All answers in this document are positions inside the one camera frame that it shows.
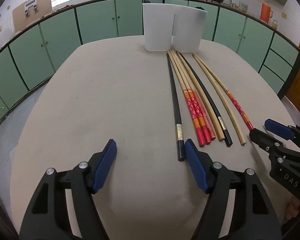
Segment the person's right hand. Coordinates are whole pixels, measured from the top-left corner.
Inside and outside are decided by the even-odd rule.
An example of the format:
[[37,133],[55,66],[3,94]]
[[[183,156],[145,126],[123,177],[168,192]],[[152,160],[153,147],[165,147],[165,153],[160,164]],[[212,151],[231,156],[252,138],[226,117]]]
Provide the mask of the person's right hand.
[[300,213],[300,200],[292,196],[285,209],[285,220],[295,218]]

